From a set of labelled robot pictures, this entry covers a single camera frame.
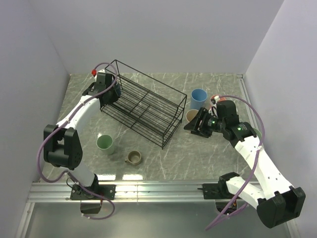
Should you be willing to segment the dark blue glazed mug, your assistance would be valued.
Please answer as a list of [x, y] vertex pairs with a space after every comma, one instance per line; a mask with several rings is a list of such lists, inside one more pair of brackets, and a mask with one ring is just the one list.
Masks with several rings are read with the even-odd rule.
[[121, 96], [121, 85], [120, 85], [120, 83], [116, 82], [114, 84], [113, 88], [114, 88], [114, 91], [115, 91], [117, 97], [120, 98], [120, 96]]

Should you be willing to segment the beige ceramic mug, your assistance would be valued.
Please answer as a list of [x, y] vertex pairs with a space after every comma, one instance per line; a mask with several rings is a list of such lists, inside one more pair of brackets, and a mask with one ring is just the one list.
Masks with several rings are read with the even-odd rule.
[[141, 161], [142, 155], [139, 151], [131, 151], [125, 159], [125, 163], [132, 164], [134, 166], [139, 165]]

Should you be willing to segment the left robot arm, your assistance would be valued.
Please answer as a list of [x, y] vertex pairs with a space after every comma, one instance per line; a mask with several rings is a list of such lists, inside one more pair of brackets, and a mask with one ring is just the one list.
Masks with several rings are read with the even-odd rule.
[[100, 193], [97, 175], [82, 162], [83, 150], [79, 138], [88, 120], [102, 107], [120, 98], [116, 76], [93, 70], [95, 81], [84, 90], [72, 111], [57, 125], [44, 129], [44, 161], [58, 168], [65, 168], [74, 181], [82, 186], [82, 193], [88, 199], [95, 199]]

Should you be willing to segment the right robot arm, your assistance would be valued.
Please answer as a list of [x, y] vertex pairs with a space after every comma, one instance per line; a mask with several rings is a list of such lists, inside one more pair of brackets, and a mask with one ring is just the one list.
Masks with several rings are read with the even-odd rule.
[[250, 184], [249, 179], [244, 180], [235, 172], [220, 176], [217, 188], [203, 184], [204, 198], [214, 194], [221, 199], [231, 199], [220, 215], [241, 198], [256, 209], [261, 222], [268, 228], [300, 216], [305, 192], [301, 187], [294, 187], [278, 170], [255, 130], [249, 123], [239, 120], [233, 101], [218, 101], [215, 115], [200, 108], [184, 129], [204, 138], [209, 138], [214, 132], [221, 133], [243, 157], [260, 184], [257, 188]]

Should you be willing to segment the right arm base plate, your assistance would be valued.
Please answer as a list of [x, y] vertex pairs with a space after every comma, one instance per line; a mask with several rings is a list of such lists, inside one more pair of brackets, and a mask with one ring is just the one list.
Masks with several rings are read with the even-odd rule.
[[197, 190], [202, 191], [204, 200], [215, 200], [223, 198], [223, 195], [221, 194], [217, 183], [203, 183], [201, 187], [197, 188]]

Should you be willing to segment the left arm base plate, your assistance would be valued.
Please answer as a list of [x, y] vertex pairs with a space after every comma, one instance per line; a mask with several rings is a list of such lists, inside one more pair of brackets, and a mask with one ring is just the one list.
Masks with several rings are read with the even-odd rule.
[[114, 200], [116, 185], [99, 185], [95, 190], [83, 189], [80, 185], [72, 186], [70, 200], [98, 200], [100, 196]]

